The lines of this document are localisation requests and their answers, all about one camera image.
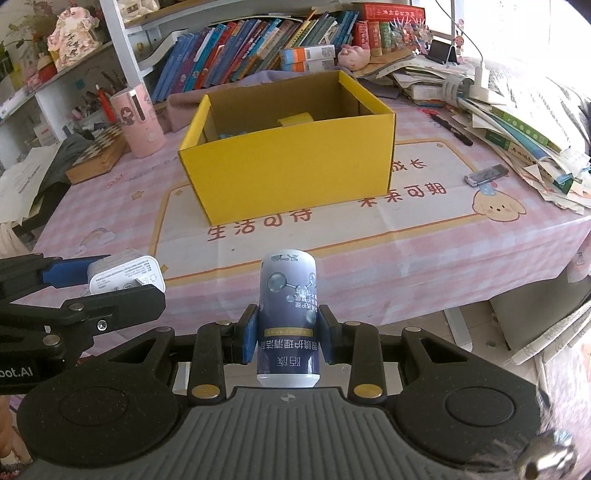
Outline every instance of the small box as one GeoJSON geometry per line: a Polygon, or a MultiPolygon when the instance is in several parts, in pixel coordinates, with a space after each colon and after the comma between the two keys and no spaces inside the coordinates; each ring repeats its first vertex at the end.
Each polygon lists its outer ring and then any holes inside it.
{"type": "Polygon", "coordinates": [[[34,126],[33,130],[42,147],[49,147],[49,145],[57,143],[57,138],[47,123],[41,122],[39,125],[34,126]]]}
{"type": "Polygon", "coordinates": [[[158,261],[133,248],[91,263],[87,275],[92,295],[141,285],[154,285],[160,291],[166,291],[158,261]]]}
{"type": "Polygon", "coordinates": [[[298,63],[281,64],[284,72],[325,72],[335,67],[334,59],[299,61],[298,63]]]}
{"type": "Polygon", "coordinates": [[[312,47],[286,48],[281,51],[281,64],[298,63],[308,60],[333,59],[334,45],[314,45],[312,47]]]}
{"type": "Polygon", "coordinates": [[[178,156],[221,225],[386,194],[394,133],[393,111],[346,73],[313,73],[204,95],[178,156]],[[279,126],[303,112],[314,121],[279,126]]]}

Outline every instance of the figurine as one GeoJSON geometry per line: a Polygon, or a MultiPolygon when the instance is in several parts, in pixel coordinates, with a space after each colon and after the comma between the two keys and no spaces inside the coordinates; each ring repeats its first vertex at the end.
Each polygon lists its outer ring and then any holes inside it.
{"type": "Polygon", "coordinates": [[[356,70],[361,70],[369,63],[370,55],[370,50],[364,50],[357,45],[353,47],[351,45],[343,45],[343,48],[339,52],[338,64],[355,72],[356,70]]]}
{"type": "Polygon", "coordinates": [[[93,32],[98,25],[99,20],[82,7],[71,7],[58,16],[56,29],[47,39],[48,49],[58,52],[58,72],[100,47],[93,32]]]}

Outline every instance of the cartoon dog print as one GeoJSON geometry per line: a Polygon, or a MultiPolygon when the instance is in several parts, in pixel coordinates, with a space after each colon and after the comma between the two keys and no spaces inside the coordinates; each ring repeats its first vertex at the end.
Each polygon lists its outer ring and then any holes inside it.
{"type": "Polygon", "coordinates": [[[494,190],[492,186],[480,189],[472,200],[472,209],[493,222],[515,222],[527,212],[525,207],[506,193],[494,190]]]}

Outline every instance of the white cable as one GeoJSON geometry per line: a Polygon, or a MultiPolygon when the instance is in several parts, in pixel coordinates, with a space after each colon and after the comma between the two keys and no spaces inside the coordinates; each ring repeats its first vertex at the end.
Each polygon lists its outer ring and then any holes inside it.
{"type": "Polygon", "coordinates": [[[449,17],[449,19],[453,22],[453,24],[457,27],[457,29],[460,32],[462,32],[462,34],[465,35],[468,40],[470,40],[470,42],[472,43],[472,45],[474,45],[476,47],[476,49],[478,50],[478,53],[480,54],[480,58],[484,62],[484,55],[482,54],[482,52],[480,51],[480,49],[478,48],[478,46],[474,43],[474,41],[470,37],[468,37],[468,34],[466,32],[464,32],[464,30],[456,23],[456,21],[452,18],[452,16],[445,11],[445,9],[441,6],[441,4],[439,3],[439,1],[435,0],[435,3],[439,6],[439,8],[441,8],[441,10],[443,11],[443,13],[445,13],[449,17]]]}

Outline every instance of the can label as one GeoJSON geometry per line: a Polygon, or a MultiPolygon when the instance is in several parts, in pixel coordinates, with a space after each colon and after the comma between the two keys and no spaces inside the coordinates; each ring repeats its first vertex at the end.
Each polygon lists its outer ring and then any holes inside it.
{"type": "Polygon", "coordinates": [[[259,374],[318,374],[316,263],[283,250],[261,263],[259,374]]]}

